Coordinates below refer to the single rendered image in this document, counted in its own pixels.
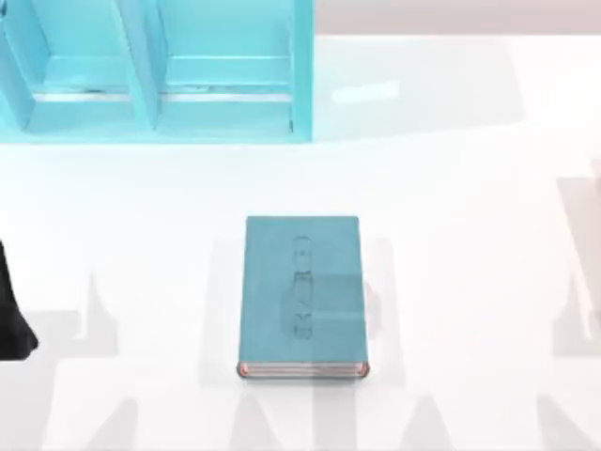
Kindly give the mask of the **teal book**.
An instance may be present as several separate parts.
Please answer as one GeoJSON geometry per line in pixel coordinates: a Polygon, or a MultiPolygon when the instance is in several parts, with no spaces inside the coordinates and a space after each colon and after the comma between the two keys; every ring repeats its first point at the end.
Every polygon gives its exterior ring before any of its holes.
{"type": "Polygon", "coordinates": [[[367,376],[358,217],[247,218],[237,371],[244,379],[367,376]]]}

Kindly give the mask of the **light blue rack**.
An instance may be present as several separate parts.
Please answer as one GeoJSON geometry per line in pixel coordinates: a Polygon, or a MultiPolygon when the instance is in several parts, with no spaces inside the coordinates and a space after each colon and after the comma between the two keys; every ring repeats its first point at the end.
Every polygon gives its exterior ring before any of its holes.
{"type": "Polygon", "coordinates": [[[0,143],[304,143],[316,0],[0,0],[0,143]]]}

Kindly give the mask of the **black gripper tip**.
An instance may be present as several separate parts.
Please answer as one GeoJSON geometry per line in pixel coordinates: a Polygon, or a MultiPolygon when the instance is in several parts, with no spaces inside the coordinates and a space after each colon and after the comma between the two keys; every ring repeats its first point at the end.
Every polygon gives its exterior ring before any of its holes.
{"type": "Polygon", "coordinates": [[[24,361],[38,346],[39,340],[17,304],[0,241],[0,362],[24,361]]]}

